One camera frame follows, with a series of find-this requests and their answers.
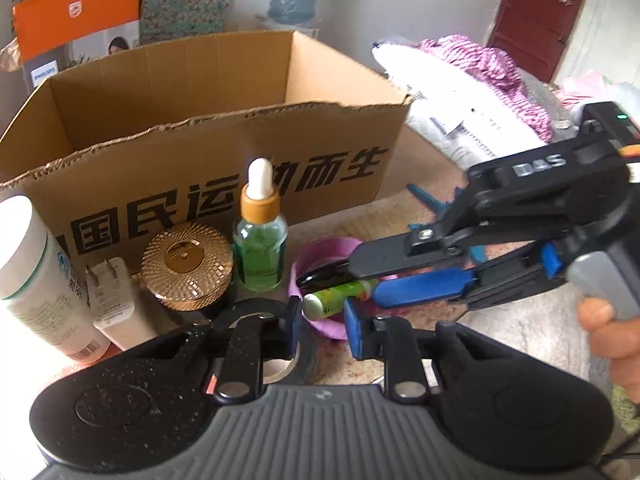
black hair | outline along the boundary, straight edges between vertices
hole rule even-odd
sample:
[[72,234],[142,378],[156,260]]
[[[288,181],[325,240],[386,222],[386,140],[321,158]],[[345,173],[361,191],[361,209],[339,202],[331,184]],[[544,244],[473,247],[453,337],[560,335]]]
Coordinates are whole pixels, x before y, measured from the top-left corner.
[[129,43],[127,43],[127,40],[125,40],[122,36],[116,36],[115,38],[113,38],[107,50],[110,51],[112,46],[117,46],[122,50],[129,50]]

green cylindrical tube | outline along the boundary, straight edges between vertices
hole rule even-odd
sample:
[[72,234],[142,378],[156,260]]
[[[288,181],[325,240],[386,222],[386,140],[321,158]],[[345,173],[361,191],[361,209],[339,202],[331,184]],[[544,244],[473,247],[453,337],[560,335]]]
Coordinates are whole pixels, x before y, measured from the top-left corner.
[[333,316],[342,311],[344,300],[350,296],[368,300],[377,284],[378,280],[358,280],[307,294],[302,298],[302,312],[311,321]]

gray ribbed surface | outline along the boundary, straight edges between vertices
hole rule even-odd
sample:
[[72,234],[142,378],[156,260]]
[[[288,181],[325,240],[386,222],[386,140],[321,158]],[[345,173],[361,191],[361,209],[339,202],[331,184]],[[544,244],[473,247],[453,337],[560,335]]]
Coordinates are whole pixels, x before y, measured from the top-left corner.
[[[95,480],[55,465],[39,480]],[[468,458],[427,410],[386,400],[378,386],[280,386],[222,408],[196,444],[161,466],[105,480],[602,480],[594,470],[537,477]]]

human hand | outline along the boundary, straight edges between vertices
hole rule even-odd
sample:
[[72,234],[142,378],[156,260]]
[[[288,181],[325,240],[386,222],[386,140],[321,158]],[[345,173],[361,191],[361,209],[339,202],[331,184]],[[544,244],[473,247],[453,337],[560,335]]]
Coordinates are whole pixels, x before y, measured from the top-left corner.
[[598,298],[586,298],[578,306],[578,322],[589,332],[591,353],[611,359],[611,381],[622,386],[632,402],[640,402],[640,317],[615,318],[615,309]]

roll of black tape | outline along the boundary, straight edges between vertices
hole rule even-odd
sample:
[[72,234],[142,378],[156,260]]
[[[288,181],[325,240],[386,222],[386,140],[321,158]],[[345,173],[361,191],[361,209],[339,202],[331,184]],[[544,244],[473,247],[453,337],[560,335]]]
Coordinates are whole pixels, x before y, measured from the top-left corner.
[[[286,305],[277,300],[267,298],[249,298],[238,301],[232,307],[223,310],[213,322],[213,328],[224,330],[231,328],[239,319],[248,316],[258,316],[258,314],[273,314],[280,316],[284,313]],[[316,365],[316,351],[318,342],[316,335],[306,320],[302,321],[300,327],[300,342],[296,356],[290,361],[271,360],[265,361],[263,365],[264,383],[291,384],[300,386],[305,384],[311,375],[311,371]],[[214,373],[218,374],[222,359],[214,364]]]

